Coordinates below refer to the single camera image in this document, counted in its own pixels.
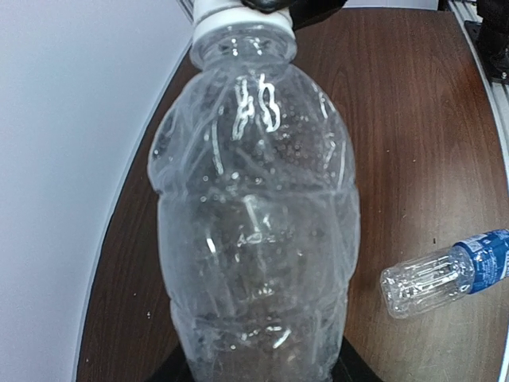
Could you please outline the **white cap of clear bottle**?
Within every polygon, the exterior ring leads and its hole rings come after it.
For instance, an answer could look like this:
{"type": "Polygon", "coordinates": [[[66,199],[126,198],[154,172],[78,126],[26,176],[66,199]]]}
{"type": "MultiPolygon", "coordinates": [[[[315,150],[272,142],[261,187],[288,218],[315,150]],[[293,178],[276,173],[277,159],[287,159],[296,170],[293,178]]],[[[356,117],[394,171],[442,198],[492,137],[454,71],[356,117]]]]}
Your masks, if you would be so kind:
{"type": "Polygon", "coordinates": [[[294,37],[293,21],[287,8],[264,14],[245,6],[241,1],[196,0],[193,3],[192,19],[194,42],[216,30],[246,23],[276,26],[294,37]]]}

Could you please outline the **clear unlabelled plastic bottle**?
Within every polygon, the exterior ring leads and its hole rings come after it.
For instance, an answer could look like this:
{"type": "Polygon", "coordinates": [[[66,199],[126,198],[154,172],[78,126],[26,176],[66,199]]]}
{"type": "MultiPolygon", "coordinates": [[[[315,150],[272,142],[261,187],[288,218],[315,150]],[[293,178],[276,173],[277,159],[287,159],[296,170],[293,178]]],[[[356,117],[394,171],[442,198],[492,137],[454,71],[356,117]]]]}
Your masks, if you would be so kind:
{"type": "Polygon", "coordinates": [[[296,51],[262,23],[202,36],[199,72],[150,149],[161,272],[197,381],[329,381],[340,354],[359,254],[355,158],[296,51]]]}

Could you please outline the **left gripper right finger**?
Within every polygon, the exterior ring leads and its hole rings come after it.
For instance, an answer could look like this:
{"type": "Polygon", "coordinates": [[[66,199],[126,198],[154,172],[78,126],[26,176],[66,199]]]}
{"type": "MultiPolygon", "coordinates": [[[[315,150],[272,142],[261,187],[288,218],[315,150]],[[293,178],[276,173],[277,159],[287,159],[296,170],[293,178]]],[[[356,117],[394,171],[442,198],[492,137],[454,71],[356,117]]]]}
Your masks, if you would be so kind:
{"type": "Polygon", "coordinates": [[[383,382],[356,352],[346,337],[343,338],[339,357],[332,368],[332,381],[383,382]]]}

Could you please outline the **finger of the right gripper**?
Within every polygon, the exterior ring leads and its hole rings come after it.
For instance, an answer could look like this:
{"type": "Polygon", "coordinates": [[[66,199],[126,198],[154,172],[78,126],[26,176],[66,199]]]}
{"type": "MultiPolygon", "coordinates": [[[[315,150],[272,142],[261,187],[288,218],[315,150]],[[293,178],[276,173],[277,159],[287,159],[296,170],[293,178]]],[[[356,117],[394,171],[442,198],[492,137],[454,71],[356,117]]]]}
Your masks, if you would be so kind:
{"type": "Polygon", "coordinates": [[[241,0],[241,3],[262,13],[274,13],[291,7],[293,0],[241,0]]]}

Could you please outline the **blue labelled plastic bottle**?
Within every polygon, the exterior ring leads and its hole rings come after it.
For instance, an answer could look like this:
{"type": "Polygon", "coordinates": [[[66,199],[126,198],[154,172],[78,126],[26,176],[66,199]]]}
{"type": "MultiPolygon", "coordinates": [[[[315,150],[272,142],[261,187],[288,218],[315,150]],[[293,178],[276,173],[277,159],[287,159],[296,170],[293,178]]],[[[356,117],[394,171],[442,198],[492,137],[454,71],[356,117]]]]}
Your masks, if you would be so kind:
{"type": "Polygon", "coordinates": [[[449,248],[383,270],[389,315],[403,319],[476,294],[508,277],[508,230],[470,236],[449,248]]]}

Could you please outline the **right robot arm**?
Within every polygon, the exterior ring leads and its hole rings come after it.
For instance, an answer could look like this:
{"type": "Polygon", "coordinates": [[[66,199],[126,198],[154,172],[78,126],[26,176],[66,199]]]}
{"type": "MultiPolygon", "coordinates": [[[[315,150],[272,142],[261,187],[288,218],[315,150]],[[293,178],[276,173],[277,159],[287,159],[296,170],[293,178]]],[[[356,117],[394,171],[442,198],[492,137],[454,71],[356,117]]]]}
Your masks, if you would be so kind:
{"type": "MultiPolygon", "coordinates": [[[[295,29],[301,29],[329,18],[340,11],[345,1],[243,1],[243,5],[272,14],[288,10],[295,29]]],[[[508,2],[478,1],[477,15],[481,23],[465,22],[464,26],[480,55],[490,80],[508,81],[508,2]]]]}

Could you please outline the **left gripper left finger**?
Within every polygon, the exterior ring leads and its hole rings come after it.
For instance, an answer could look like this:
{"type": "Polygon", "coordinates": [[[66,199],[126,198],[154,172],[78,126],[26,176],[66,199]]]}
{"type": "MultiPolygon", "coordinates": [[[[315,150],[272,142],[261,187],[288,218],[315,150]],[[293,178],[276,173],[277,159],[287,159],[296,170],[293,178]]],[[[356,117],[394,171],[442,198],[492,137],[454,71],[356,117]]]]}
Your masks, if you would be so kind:
{"type": "Polygon", "coordinates": [[[149,382],[191,382],[191,371],[180,345],[169,354],[149,382]]]}

